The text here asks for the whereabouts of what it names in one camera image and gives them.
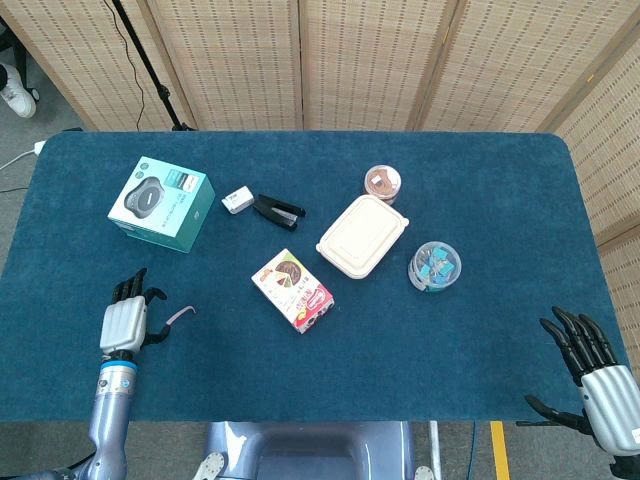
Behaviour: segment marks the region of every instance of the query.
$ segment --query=table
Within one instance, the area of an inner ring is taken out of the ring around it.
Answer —
[[[191,253],[126,237],[106,218],[140,156],[206,172],[216,200]],[[364,280],[315,245],[375,164],[402,175],[410,225]],[[296,232],[220,198],[242,185],[306,208]],[[416,290],[409,259],[453,245],[458,282]],[[298,334],[250,277],[289,248],[336,307]],[[68,132],[40,155],[0,280],[0,421],[86,420],[111,290],[140,267],[169,299],[153,330],[193,304],[168,341],[137,358],[133,420],[536,420],[534,393],[581,400],[538,324],[557,304],[622,341],[569,152],[543,134]]]

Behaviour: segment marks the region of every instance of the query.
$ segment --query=robotic arm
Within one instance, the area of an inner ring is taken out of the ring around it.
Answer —
[[[159,288],[142,290],[146,268],[119,283],[104,313],[100,349],[103,352],[100,375],[89,424],[89,437],[96,451],[75,465],[32,473],[19,480],[124,480],[127,461],[124,444],[129,426],[138,366],[134,355],[142,348],[164,341],[171,325],[184,313],[185,307],[173,315],[160,333],[147,332],[147,306],[154,298],[166,300]]]
[[[527,403],[544,418],[591,435],[613,455],[611,473],[640,480],[640,390],[629,369],[619,365],[600,326],[587,315],[575,316],[558,307],[553,314],[562,329],[547,319],[542,327],[560,349],[584,409],[582,415],[558,412],[529,394]]]

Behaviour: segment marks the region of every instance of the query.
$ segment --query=white sneaker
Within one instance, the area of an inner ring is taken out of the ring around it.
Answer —
[[[32,117],[36,113],[36,102],[22,86],[18,70],[5,63],[0,63],[0,65],[7,70],[7,85],[0,91],[0,95],[20,117]]]

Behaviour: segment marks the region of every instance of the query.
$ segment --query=black stapler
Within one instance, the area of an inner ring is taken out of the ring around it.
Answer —
[[[258,195],[258,198],[256,198],[256,201],[253,203],[253,208],[260,212],[267,220],[291,232],[298,226],[296,223],[298,217],[304,217],[307,213],[304,211],[304,208],[281,202],[266,195]]]

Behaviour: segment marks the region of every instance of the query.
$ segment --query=plastic container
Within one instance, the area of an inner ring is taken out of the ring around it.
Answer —
[[[422,245],[409,262],[409,280],[425,292],[441,292],[460,276],[462,261],[455,249],[443,242]]]
[[[316,245],[345,275],[364,278],[402,235],[409,220],[373,195],[347,207]]]
[[[364,176],[364,191],[392,205],[400,192],[402,178],[398,171],[389,165],[371,167]]]

